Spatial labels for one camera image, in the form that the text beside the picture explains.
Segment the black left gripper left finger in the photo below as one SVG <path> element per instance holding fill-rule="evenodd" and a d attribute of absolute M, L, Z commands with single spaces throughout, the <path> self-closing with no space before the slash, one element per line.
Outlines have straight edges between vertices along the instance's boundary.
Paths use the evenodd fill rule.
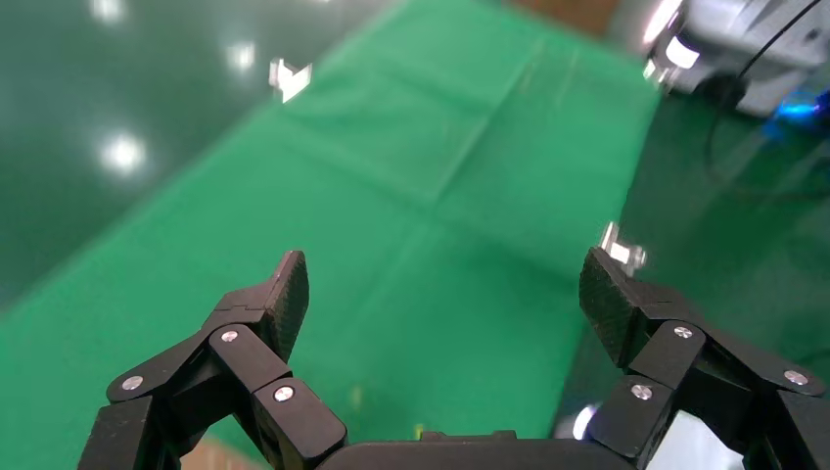
<path fill-rule="evenodd" d="M 309 303 L 305 256 L 226 293 L 190 337 L 116 377 L 78 465 L 177 469 L 233 417 L 275 469 L 314 469 L 346 445 L 345 424 L 289 365 Z"/>

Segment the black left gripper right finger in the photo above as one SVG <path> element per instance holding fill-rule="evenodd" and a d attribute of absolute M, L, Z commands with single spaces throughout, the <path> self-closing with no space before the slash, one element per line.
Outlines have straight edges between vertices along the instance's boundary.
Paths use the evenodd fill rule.
<path fill-rule="evenodd" d="M 679 412 L 699 418 L 748 469 L 825 469 L 829 402 L 807 368 L 714 328 L 676 290 L 587 252 L 580 307 L 621 379 L 587 438 L 632 469 L 653 459 Z"/>

